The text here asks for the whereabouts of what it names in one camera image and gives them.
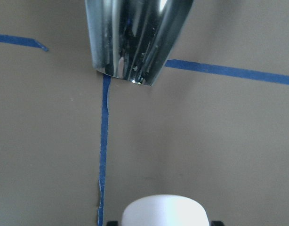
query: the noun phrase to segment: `shiny metal object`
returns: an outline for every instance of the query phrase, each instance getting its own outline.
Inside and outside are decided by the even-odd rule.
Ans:
[[[98,71],[153,85],[193,0],[85,0]]]

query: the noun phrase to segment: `beige wall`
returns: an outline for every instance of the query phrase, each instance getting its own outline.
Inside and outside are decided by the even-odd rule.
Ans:
[[[0,225],[96,224],[102,76],[83,1],[0,0]],[[171,58],[289,75],[289,0],[197,0]],[[179,194],[227,226],[289,225],[289,86],[165,68],[112,79],[105,220]]]

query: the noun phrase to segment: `blue tape line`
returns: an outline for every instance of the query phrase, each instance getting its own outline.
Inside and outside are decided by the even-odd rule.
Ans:
[[[102,100],[102,125],[101,125],[101,152],[99,164],[99,189],[101,191],[100,205],[98,212],[98,226],[103,226],[104,219],[104,193],[106,179],[106,158],[107,158],[107,141],[108,141],[108,91],[111,83],[111,77],[104,74],[103,78],[103,100]]]
[[[35,48],[41,48],[45,52],[48,51],[48,48],[39,43],[35,39],[30,39],[30,38],[23,38],[23,37],[18,37],[18,36],[10,36],[6,34],[0,34],[0,42],[3,43],[9,43],[9,44],[15,44],[15,45],[21,45],[21,46],[30,46],[30,47],[35,47]]]
[[[244,79],[253,79],[289,85],[289,76],[283,74],[273,74],[234,67],[200,64],[197,62],[189,62],[184,60],[168,60],[165,66],[195,72],[220,74]]]

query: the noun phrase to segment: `white cap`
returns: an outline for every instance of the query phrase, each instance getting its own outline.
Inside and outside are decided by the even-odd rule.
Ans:
[[[153,195],[138,199],[123,212],[122,226],[209,226],[204,208],[178,195]]]

